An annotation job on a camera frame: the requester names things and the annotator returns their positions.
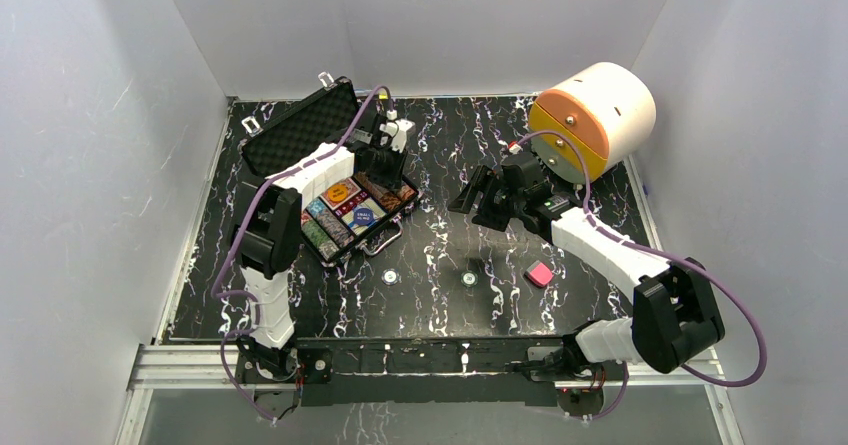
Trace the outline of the blue white poker chip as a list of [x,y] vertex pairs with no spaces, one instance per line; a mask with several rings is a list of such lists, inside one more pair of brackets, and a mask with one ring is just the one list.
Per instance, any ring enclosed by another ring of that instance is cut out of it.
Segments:
[[400,281],[400,275],[395,269],[386,269],[381,275],[381,280],[385,285],[392,286]]

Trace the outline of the blue small blind button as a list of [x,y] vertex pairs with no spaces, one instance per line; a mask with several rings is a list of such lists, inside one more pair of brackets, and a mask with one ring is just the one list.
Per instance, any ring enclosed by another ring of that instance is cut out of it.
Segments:
[[368,207],[358,207],[353,211],[353,223],[357,226],[368,226],[374,219],[374,212]]

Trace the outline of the green poker chip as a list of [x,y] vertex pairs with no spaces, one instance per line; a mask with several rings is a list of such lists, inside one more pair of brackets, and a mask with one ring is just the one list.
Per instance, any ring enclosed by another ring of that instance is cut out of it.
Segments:
[[478,282],[477,275],[473,272],[466,271],[461,275],[461,283],[466,288],[474,287]]

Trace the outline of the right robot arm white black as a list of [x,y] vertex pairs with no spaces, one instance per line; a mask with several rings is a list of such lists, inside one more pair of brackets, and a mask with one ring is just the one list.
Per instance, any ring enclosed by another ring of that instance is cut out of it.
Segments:
[[447,208],[497,231],[518,219],[527,231],[578,257],[629,299],[629,317],[578,327],[564,335],[561,351],[543,361],[577,379],[590,378],[607,361],[645,363],[668,374],[725,336],[707,279],[628,247],[625,236],[590,219],[575,196],[555,193],[528,152],[506,158],[497,170],[477,167]]

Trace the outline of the black poker chip case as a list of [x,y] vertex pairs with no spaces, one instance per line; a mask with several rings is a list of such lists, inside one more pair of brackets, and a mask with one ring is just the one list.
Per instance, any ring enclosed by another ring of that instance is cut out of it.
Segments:
[[235,262],[266,278],[288,270],[301,250],[334,267],[410,212],[417,187],[405,176],[412,121],[392,104],[362,104],[345,77],[260,126],[241,157],[252,173],[232,232]]

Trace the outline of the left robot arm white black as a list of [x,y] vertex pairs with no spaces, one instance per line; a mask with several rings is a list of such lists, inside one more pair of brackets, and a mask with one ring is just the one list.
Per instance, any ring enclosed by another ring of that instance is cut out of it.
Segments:
[[260,368],[275,381],[294,376],[297,352],[286,345],[295,325],[289,281],[301,250],[333,267],[397,225],[418,197],[403,175],[415,125],[394,111],[361,129],[341,125],[306,147],[298,159],[256,163],[257,180],[243,184],[231,250],[251,312],[248,336],[264,351]]

